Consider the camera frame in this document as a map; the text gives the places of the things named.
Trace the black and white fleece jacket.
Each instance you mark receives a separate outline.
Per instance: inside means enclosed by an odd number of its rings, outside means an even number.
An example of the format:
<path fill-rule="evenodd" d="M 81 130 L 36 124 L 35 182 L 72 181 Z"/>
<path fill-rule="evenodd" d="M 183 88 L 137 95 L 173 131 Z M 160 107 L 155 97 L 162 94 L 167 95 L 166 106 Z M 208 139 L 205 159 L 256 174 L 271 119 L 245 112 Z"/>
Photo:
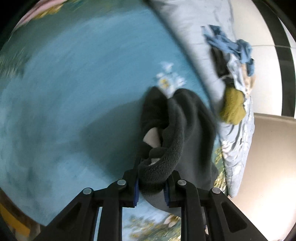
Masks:
<path fill-rule="evenodd" d="M 139 189 L 153 207 L 181 216 L 180 208 L 169 208 L 163 185 L 176 170 L 197 188 L 210 190 L 218 176 L 212 161 L 216 122 L 203 101 L 188 89 L 178 89 L 167 98 L 152 87 L 144 100 L 140 127 L 144 140 L 137 156 Z"/>

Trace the grey blue daisy duvet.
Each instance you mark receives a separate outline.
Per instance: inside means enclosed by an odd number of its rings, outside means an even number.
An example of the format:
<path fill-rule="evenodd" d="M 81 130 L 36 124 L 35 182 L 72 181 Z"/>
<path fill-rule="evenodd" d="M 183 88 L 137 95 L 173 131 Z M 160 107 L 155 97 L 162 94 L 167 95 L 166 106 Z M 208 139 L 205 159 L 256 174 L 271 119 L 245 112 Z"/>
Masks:
<path fill-rule="evenodd" d="M 151 1 L 151 6 L 185 50 L 208 92 L 228 194 L 236 197 L 255 129 L 252 48 L 235 36 L 230 1 Z"/>

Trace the olive green knitted garment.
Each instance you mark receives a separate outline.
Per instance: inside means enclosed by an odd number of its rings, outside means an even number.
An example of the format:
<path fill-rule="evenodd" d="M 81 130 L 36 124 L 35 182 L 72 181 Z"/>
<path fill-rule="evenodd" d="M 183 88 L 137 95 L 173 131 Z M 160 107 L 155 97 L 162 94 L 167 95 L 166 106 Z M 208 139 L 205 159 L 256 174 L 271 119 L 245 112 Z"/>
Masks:
<path fill-rule="evenodd" d="M 244 94 L 232 86 L 227 86 L 224 94 L 224 105 L 220 118 L 225 123 L 238 125 L 246 115 L 244 109 Z"/>

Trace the teal floral blanket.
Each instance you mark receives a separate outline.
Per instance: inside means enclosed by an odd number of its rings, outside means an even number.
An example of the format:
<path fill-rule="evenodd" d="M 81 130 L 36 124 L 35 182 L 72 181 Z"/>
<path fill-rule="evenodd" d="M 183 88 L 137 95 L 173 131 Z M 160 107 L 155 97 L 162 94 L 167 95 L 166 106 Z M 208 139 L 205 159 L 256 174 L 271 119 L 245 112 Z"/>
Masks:
<path fill-rule="evenodd" d="M 1 189 L 42 229 L 84 188 L 131 169 L 147 91 L 170 70 L 209 95 L 144 1 L 68 1 L 1 49 Z"/>

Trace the blue denim garment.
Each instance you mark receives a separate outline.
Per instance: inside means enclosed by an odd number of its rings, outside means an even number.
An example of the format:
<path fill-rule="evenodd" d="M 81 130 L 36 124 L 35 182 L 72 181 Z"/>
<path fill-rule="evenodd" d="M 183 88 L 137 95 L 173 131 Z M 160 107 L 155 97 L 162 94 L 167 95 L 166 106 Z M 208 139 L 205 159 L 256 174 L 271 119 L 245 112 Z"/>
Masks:
<path fill-rule="evenodd" d="M 206 42 L 211 46 L 226 54 L 233 54 L 241 64 L 246 64 L 247 75 L 253 76 L 255 73 L 254 59 L 252 58 L 252 46 L 242 39 L 231 41 L 222 31 L 220 26 L 208 25 L 211 33 L 202 26 L 202 33 Z"/>

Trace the pink folded garment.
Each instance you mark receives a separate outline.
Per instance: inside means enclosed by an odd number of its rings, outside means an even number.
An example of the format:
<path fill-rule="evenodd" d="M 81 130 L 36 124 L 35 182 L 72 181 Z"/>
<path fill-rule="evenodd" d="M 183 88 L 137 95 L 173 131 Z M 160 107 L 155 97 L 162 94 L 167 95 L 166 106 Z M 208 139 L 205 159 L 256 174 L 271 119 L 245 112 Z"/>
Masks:
<path fill-rule="evenodd" d="M 15 29 L 25 25 L 32 19 L 39 19 L 48 14 L 55 14 L 67 0 L 38 1 L 16 24 Z"/>

